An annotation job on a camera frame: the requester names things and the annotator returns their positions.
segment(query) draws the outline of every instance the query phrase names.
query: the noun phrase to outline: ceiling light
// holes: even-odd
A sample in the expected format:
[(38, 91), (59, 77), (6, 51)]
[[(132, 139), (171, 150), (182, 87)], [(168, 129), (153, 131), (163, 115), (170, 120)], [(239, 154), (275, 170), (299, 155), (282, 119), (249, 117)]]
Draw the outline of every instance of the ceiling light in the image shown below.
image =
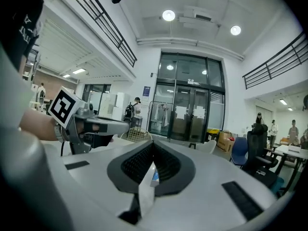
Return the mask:
[(85, 70), (83, 68), (79, 69), (79, 70), (76, 70), (75, 72), (73, 72), (73, 74), (79, 74), (79, 73), (82, 73), (84, 72)]
[(167, 66), (167, 69), (168, 69), (168, 70), (173, 70), (174, 67), (173, 67), (172, 65), (168, 65), (168, 66)]
[(283, 99), (280, 99), (280, 102), (281, 102), (283, 105), (288, 105)]
[(239, 35), (241, 33), (241, 28), (239, 26), (231, 27), (231, 34)]
[(173, 21), (175, 18), (175, 13), (172, 10), (166, 10), (163, 12), (163, 19), (165, 21)]

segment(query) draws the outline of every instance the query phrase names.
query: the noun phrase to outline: white table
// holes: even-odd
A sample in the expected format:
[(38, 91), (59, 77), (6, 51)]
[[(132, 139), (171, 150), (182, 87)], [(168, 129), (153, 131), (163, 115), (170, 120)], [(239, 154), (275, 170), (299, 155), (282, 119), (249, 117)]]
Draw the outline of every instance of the white table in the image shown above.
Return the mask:
[(279, 153), (282, 155), (282, 159), (275, 171), (275, 173), (277, 175), (279, 175), (282, 167), (283, 167), (283, 164), (286, 160), (286, 157), (289, 155), (289, 156), (293, 156), (293, 157), (296, 157), (297, 158), (297, 162), (296, 162), (296, 165), (295, 165), (295, 168), (294, 168), (294, 171), (292, 173), (292, 176), (288, 182), (288, 185), (286, 186), (285, 190), (284, 190), (284, 193), (286, 193), (290, 186), (292, 185), (292, 182), (296, 176), (296, 173), (298, 171), (298, 168), (299, 168), (299, 164), (300, 162), (302, 162), (302, 160), (307, 160), (308, 159), (308, 150), (304, 150), (304, 149), (301, 149), (299, 153), (297, 152), (293, 152), (293, 151), (289, 151), (289, 146), (288, 145), (281, 145), (279, 146), (278, 148), (276, 148), (275, 152)]

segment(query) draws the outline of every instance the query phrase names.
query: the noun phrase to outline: black rubber strip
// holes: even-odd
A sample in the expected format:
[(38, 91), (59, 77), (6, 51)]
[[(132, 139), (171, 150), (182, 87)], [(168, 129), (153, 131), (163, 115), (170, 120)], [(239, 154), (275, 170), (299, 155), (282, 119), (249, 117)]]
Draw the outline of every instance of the black rubber strip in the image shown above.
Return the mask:
[(263, 212), (259, 205), (235, 181), (224, 183), (222, 187), (247, 221), (250, 221)]
[(72, 164), (66, 164), (65, 167), (67, 170), (71, 170), (74, 168), (79, 168), (79, 167), (84, 167), (86, 165), (89, 165), (90, 163), (88, 163), (87, 161), (80, 161), (77, 163), (72, 163)]

